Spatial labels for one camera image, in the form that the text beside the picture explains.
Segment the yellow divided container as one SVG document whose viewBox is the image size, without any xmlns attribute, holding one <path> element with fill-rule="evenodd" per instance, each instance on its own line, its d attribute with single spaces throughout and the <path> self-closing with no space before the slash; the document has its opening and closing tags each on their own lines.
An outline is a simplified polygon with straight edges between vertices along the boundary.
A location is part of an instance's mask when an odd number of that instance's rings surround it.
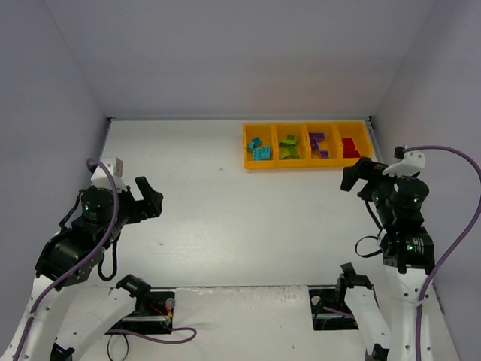
<svg viewBox="0 0 481 361">
<path fill-rule="evenodd" d="M 325 140 L 318 142 L 309 138 L 310 133 L 323 133 Z M 280 160 L 280 139 L 287 135 L 297 135 L 295 146 L 300 159 Z M 262 146 L 271 148 L 269 161 L 253 161 L 253 154 L 247 152 L 247 142 L 259 137 Z M 331 121 L 331 122 L 291 122 L 291 123 L 245 123 L 243 124 L 244 168 L 248 170 L 282 169 L 282 168 L 339 168 L 354 165 L 359 159 L 343 158 L 343 138 L 351 138 L 361 157 L 373 155 L 373 145 L 365 122 Z M 317 142 L 319 149 L 327 150 L 328 159 L 320 159 L 318 151 L 312 152 L 310 144 Z"/>
</svg>

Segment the long teal lego brick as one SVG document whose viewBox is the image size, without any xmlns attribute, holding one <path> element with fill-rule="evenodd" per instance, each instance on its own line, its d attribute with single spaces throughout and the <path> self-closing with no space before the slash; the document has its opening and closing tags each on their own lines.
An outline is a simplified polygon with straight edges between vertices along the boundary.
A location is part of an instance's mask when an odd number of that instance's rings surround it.
<svg viewBox="0 0 481 361">
<path fill-rule="evenodd" d="M 269 161 L 271 159 L 271 148 L 257 147 L 253 149 L 253 161 Z"/>
</svg>

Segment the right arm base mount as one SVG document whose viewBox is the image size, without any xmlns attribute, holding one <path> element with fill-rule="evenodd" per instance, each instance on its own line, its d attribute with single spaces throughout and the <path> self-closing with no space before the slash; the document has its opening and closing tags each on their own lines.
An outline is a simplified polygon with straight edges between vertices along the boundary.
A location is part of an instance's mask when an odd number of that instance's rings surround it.
<svg viewBox="0 0 481 361">
<path fill-rule="evenodd" d="M 357 330 L 351 310 L 337 300 L 335 286 L 308 289 L 314 331 Z"/>
</svg>

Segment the dark teal square brick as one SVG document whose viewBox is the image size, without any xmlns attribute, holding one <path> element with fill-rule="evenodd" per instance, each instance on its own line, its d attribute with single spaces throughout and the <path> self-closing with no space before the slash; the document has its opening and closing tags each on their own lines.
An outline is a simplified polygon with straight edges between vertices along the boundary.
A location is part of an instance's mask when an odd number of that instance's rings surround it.
<svg viewBox="0 0 481 361">
<path fill-rule="evenodd" d="M 247 142 L 247 152 L 253 153 L 256 148 L 262 146 L 262 140 L 259 137 L 253 138 Z"/>
</svg>

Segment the long green lego brick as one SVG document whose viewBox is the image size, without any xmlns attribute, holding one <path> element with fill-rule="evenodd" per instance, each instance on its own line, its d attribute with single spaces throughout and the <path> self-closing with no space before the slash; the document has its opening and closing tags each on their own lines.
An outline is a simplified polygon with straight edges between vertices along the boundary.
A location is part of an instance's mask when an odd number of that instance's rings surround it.
<svg viewBox="0 0 481 361">
<path fill-rule="evenodd" d="M 295 147 L 297 144 L 298 139 L 297 138 L 283 138 L 280 139 L 279 141 L 279 147 Z"/>
</svg>

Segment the red two-by-four lego brick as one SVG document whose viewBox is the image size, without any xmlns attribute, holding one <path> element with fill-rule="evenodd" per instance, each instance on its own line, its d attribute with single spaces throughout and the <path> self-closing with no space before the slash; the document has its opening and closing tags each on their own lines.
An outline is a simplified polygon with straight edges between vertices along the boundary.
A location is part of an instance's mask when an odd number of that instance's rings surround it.
<svg viewBox="0 0 481 361">
<path fill-rule="evenodd" d="M 359 159 L 361 154 L 356 149 L 344 148 L 343 158 L 344 159 Z"/>
</svg>

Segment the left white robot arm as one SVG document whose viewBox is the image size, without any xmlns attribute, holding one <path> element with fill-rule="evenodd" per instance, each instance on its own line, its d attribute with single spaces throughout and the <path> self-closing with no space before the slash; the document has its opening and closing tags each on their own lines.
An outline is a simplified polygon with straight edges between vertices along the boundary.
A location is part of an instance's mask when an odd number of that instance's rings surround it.
<svg viewBox="0 0 481 361">
<path fill-rule="evenodd" d="M 141 200 L 110 174 L 93 176 L 91 186 L 80 191 L 75 205 L 82 213 L 70 226 L 61 225 L 41 251 L 29 303 L 3 360 L 79 359 L 121 317 L 145 303 L 150 285 L 127 275 L 105 311 L 88 314 L 72 336 L 58 335 L 80 285 L 101 265 L 104 252 L 116 247 L 122 228 L 160 216 L 163 195 L 145 177 L 135 183 Z"/>
</svg>

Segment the cupcake purple lego piece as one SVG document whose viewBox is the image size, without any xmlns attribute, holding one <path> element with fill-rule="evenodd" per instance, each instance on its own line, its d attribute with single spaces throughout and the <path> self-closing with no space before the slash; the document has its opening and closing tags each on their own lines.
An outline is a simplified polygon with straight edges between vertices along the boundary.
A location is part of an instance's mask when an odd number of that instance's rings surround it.
<svg viewBox="0 0 481 361">
<path fill-rule="evenodd" d="M 323 133 L 310 133 L 309 138 L 321 142 L 325 140 L 325 135 Z"/>
</svg>

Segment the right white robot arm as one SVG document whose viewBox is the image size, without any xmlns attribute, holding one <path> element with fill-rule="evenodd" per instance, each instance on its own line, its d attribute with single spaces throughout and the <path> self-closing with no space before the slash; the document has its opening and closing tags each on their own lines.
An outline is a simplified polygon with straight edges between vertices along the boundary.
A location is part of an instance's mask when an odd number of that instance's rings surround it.
<svg viewBox="0 0 481 361">
<path fill-rule="evenodd" d="M 423 305 L 429 302 L 429 276 L 434 270 L 434 243 L 423 226 L 422 203 L 429 194 L 419 179 L 425 155 L 410 151 L 386 165 L 367 157 L 343 169 L 340 188 L 366 184 L 358 197 L 374 205 L 380 230 L 378 253 L 383 257 L 391 291 L 391 320 L 381 313 L 369 278 L 342 265 L 337 299 L 348 307 L 365 342 L 367 360 L 432 360 L 431 325 Z"/>
</svg>

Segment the small red lego brick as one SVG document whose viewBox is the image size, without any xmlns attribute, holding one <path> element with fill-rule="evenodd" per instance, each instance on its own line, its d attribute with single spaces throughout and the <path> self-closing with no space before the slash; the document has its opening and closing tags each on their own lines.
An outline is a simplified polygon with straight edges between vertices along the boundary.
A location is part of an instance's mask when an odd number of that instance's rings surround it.
<svg viewBox="0 0 481 361">
<path fill-rule="evenodd" d="M 351 138 L 343 138 L 342 144 L 345 149 L 355 149 L 355 143 Z"/>
</svg>

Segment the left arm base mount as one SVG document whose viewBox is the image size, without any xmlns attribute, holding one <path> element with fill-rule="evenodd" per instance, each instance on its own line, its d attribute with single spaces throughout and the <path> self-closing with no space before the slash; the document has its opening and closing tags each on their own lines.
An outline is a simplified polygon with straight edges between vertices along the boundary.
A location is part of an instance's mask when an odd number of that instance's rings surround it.
<svg viewBox="0 0 481 361">
<path fill-rule="evenodd" d="M 173 329 L 175 289 L 154 288 L 151 300 L 142 309 L 135 309 L 114 324 L 115 329 L 128 330 L 142 335 L 170 335 Z"/>
</svg>

